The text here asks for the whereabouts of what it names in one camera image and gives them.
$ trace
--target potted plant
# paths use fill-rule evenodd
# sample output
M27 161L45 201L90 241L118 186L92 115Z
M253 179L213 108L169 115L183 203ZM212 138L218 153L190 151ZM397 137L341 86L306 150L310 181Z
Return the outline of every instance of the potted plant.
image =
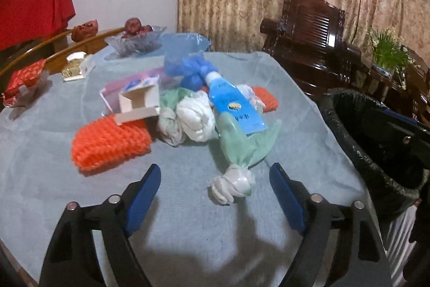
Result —
M401 86L406 89L405 69L414 60L408 55L407 47L402 45L403 38L398 37L392 27L381 31L369 29L368 34L374 69L389 79L394 72L398 73Z

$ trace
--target crumpled white bag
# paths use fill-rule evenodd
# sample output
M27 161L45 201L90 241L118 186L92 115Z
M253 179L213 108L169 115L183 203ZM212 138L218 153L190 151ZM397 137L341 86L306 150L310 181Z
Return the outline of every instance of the crumpled white bag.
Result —
M176 118L175 112L169 107L163 107L158 118L158 130L162 139L171 146L178 146L186 140L187 136Z
M231 164L225 174L212 181L212 194L221 204L232 204L233 196L250 196L255 185L255 176L248 168Z
M250 86L247 86L246 84L239 84L236 86L236 88L239 89L245 98L247 98L249 103L259 112L259 114L263 113L263 109L266 107L266 105L259 97L255 95L255 92Z
M176 106L178 123L191 140L205 142L212 139L215 117L204 91L196 92L194 98L185 97Z

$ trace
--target pink plastic package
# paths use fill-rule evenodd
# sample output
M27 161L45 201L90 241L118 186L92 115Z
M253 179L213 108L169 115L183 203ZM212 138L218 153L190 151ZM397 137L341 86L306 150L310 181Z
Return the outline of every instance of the pink plastic package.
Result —
M109 114L116 114L120 112L120 102L118 95L120 91L131 81L136 79L145 79L151 76L161 75L163 73L163 67L157 67L155 69L150 69L149 71L139 72L130 77L119 79L106 85L102 90L100 90L100 96L106 104L107 109L102 113L103 116Z

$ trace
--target orange sponge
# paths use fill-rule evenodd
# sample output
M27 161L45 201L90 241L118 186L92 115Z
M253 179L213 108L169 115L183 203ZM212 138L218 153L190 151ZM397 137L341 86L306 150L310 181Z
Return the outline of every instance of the orange sponge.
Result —
M260 98L260 100L266 105L266 107L263 109L263 112L270 112L274 111L278 108L279 103L278 100L270 94L266 88L262 87L251 87L254 91L257 98Z
M151 136L144 120L117 126L114 115L82 127L72 141L72 161L82 171L116 165L151 150Z

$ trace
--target black trash bag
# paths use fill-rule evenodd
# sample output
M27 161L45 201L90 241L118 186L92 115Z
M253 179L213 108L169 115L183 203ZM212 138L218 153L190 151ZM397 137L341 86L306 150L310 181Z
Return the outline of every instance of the black trash bag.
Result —
M378 142L361 131L364 112L369 108L384 110L386 106L355 90L337 88L324 94L318 107L366 183L378 219L391 220L413 205L427 182L423 164L399 152L385 162Z

